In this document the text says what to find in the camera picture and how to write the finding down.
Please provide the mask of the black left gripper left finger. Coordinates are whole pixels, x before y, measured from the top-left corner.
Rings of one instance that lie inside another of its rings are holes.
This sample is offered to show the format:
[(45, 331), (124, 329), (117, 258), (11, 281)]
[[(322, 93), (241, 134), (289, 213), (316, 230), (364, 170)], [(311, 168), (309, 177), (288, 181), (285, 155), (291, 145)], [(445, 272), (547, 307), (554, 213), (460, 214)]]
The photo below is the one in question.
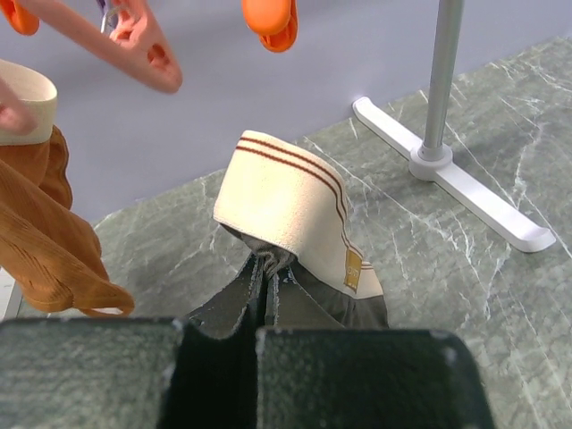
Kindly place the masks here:
[(28, 318), (1, 325), (4, 428), (251, 428), (259, 257), (182, 318)]

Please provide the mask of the dark brown boxer underwear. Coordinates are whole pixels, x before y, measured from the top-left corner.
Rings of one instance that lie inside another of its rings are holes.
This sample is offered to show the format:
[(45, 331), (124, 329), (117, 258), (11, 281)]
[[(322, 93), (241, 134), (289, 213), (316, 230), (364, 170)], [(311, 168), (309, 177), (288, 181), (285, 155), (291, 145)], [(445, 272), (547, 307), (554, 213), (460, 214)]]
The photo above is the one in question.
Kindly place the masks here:
[(248, 248), (236, 277), (189, 321), (226, 338), (246, 314), (291, 328), (385, 329), (383, 288), (347, 232), (349, 202), (336, 170), (269, 134), (242, 133), (214, 219)]

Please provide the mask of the pink round clip hanger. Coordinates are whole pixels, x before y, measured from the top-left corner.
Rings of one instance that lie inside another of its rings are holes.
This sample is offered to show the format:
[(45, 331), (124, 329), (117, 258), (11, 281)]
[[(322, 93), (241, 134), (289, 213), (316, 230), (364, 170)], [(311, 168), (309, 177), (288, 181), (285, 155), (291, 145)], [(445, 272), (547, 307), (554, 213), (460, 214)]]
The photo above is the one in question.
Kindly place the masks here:
[[(183, 75), (176, 56), (146, 1), (101, 1), (97, 27), (60, 1), (3, 1), (1, 12), (18, 33), (30, 36), (44, 22), (134, 80), (166, 94), (176, 93)], [(281, 53), (298, 35), (295, 1), (243, 1), (248, 27), (262, 45)]]

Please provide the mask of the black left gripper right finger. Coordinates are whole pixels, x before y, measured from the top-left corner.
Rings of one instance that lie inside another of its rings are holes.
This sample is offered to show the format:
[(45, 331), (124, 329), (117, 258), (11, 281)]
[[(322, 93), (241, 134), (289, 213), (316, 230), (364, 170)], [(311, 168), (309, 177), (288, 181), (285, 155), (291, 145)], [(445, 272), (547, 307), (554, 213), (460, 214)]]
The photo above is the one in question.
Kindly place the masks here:
[(475, 360), (440, 330), (350, 330), (283, 271), (257, 331), (260, 428), (492, 428)]

